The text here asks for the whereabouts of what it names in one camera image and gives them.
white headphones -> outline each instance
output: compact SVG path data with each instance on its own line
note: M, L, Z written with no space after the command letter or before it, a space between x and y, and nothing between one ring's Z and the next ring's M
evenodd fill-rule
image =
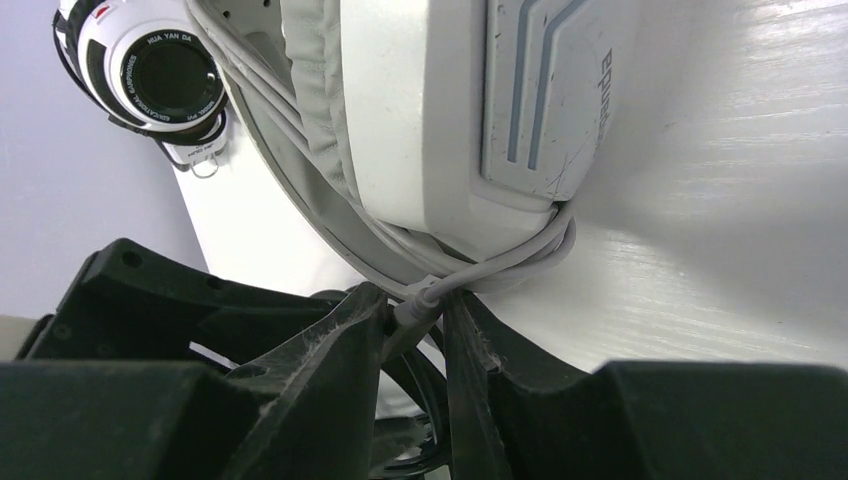
M370 281L422 313L568 254L639 0L185 2L281 187Z
M180 0L61 0L57 54L109 120L170 146L187 170L223 149L227 97Z

black and white earphone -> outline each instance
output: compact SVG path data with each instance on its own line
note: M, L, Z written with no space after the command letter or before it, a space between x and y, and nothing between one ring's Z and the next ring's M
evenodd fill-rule
M77 87L179 170L224 149L224 85L181 0L61 0L53 30Z

scratch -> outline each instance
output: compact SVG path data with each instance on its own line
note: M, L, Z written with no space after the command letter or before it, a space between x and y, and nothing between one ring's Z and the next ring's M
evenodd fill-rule
M562 170L562 172L560 172L559 176L554 177L554 179L553 179L553 180L551 180L551 183L549 183L547 186L545 186L545 190L547 190L547 189L551 188L551 186L552 186L553 184L555 184L555 183L559 182L559 181L560 181L560 179L562 179L562 173L563 173L563 172L565 172L565 169L563 169L563 170Z
M577 149L577 153L572 155L570 160L568 159L568 154L565 155L565 158L566 158L565 163L562 166L562 171L559 173L559 177L557 177L557 189L556 189L557 192L559 191L560 187L562 186L562 177L565 176L565 169L567 169L572 163L574 163L574 159L577 158L578 155L580 155L580 152L583 151L583 147L586 146L586 143L588 141L589 141L588 135L586 137L583 137L583 143L580 144L580 148Z

light purple wall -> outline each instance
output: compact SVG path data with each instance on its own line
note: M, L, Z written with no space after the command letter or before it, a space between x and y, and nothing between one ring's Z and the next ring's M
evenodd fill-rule
M0 1L0 314L53 311L85 257L118 237L205 269L165 157L66 77L57 6Z

gray stripe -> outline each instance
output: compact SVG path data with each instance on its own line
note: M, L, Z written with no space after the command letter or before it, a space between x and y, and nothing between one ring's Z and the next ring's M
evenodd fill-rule
M533 139L530 143L530 160L527 163L527 168L536 170L539 157L539 142L542 135L542 120L544 117L545 103L548 97L548 85L551 83L549 78L551 70L551 46L554 40L554 34L557 28L565 22L581 5L586 3L586 0L574 0L567 7L551 20L545 30L545 43L542 46L542 70L539 73L539 94L536 96L536 118L533 123Z
M524 62L527 50L527 16L530 7L538 0L525 0L521 4L518 14L518 45L515 51L515 83L512 87L512 115L509 121L509 154L506 160L510 163L518 163L516 152L518 151L518 128L521 120L521 93L524 89Z

